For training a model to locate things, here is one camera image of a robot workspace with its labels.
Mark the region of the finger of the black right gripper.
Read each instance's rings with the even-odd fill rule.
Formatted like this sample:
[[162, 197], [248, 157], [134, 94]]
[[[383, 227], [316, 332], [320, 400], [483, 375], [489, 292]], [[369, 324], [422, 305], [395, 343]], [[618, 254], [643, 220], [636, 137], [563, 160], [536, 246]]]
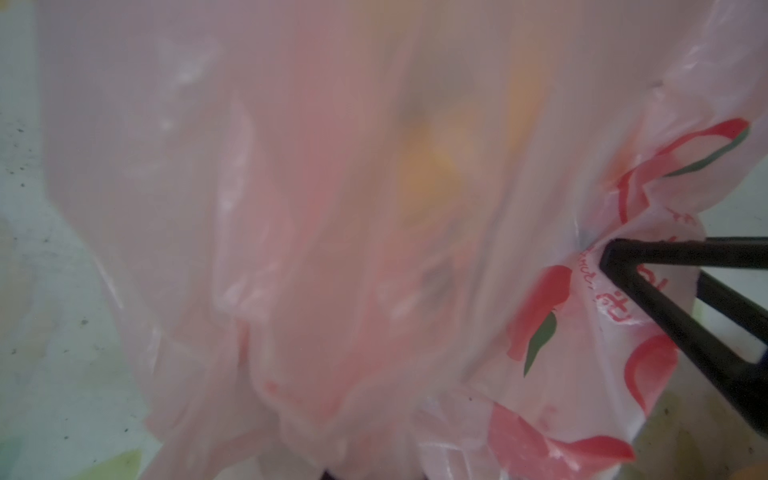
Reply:
[[762, 306], [705, 271], [700, 273], [697, 281], [697, 298], [767, 344], [767, 310]]
[[607, 243], [600, 269], [661, 327], [746, 423], [767, 433], [767, 357], [749, 362], [644, 279], [642, 264], [765, 270], [765, 237], [709, 237], [702, 241]]

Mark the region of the pink printed plastic bag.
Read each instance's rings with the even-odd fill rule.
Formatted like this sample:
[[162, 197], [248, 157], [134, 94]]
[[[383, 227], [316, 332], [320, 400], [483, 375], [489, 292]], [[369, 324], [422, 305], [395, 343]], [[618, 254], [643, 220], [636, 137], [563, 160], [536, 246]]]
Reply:
[[147, 479], [607, 479], [686, 356], [600, 269], [767, 154], [763, 1], [41, 1]]

